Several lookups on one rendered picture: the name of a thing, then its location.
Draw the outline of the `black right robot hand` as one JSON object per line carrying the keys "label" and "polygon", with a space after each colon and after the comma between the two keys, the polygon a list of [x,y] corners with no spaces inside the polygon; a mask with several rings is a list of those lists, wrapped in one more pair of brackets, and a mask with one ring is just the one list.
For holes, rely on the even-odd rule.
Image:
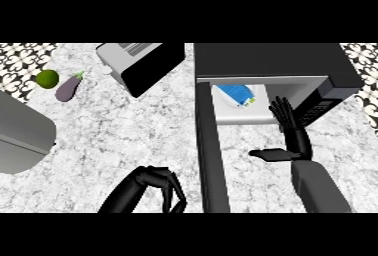
{"label": "black right robot hand", "polygon": [[270,103],[268,110],[278,122],[280,132],[284,137],[284,149],[250,150],[247,155],[258,157],[265,162],[309,160],[312,158],[309,138],[304,126],[293,115],[287,99],[276,97]]}

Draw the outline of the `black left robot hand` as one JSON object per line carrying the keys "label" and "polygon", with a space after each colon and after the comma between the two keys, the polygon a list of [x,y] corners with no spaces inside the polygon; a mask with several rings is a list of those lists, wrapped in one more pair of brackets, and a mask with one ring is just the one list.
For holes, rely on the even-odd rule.
{"label": "black left robot hand", "polygon": [[162,212],[183,213],[187,205],[175,173],[166,167],[138,166],[122,179],[98,209],[100,213],[131,213],[146,188],[162,192]]}

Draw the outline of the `blue and white milk carton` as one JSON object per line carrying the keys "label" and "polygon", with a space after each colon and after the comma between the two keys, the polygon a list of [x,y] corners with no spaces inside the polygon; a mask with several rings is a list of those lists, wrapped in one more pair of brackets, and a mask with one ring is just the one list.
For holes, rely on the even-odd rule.
{"label": "blue and white milk carton", "polygon": [[216,88],[239,107],[246,107],[255,101],[253,92],[245,85],[218,85]]}

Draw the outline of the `dark grey microwave door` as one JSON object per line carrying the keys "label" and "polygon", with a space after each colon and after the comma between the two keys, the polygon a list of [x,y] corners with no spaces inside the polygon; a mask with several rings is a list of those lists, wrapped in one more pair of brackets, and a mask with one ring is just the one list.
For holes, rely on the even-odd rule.
{"label": "dark grey microwave door", "polygon": [[228,196],[222,169],[211,85],[194,84],[194,124],[202,209],[205,213],[228,213]]}

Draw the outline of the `black microwave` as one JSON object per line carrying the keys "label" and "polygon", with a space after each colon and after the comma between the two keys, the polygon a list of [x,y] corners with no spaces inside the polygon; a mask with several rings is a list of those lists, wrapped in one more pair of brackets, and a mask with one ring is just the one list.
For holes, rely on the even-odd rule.
{"label": "black microwave", "polygon": [[[219,125],[273,124],[270,102],[286,98],[309,125],[358,91],[360,75],[336,43],[196,43],[194,80],[211,87]],[[253,102],[225,101],[221,85],[243,85]]]}

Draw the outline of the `grey rounded appliance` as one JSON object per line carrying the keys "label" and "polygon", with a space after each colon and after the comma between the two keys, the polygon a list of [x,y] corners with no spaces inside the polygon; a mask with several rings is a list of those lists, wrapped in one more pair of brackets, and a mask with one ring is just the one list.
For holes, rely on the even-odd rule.
{"label": "grey rounded appliance", "polygon": [[53,121],[0,91],[0,173],[30,169],[56,141]]}

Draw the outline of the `purple eggplant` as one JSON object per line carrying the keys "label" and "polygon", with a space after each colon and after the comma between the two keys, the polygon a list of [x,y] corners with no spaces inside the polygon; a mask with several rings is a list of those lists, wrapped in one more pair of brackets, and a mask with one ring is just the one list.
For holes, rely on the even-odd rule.
{"label": "purple eggplant", "polygon": [[56,99],[60,102],[67,102],[72,99],[81,81],[82,81],[82,72],[78,72],[72,75],[72,77],[60,85],[60,87],[56,90],[56,94],[54,94]]}

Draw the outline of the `silver and black toaster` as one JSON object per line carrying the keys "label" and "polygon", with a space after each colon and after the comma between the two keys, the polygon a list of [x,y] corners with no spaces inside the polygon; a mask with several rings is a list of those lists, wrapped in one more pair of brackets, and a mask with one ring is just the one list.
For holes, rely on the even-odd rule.
{"label": "silver and black toaster", "polygon": [[95,47],[110,76],[137,98],[184,60],[183,43],[103,43]]}

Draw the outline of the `green lime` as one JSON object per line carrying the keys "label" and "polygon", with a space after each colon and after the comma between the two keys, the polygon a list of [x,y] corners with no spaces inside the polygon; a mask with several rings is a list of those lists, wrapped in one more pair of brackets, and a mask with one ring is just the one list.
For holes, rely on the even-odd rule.
{"label": "green lime", "polygon": [[42,70],[35,77],[35,83],[44,89],[51,89],[58,83],[58,74],[54,70]]}

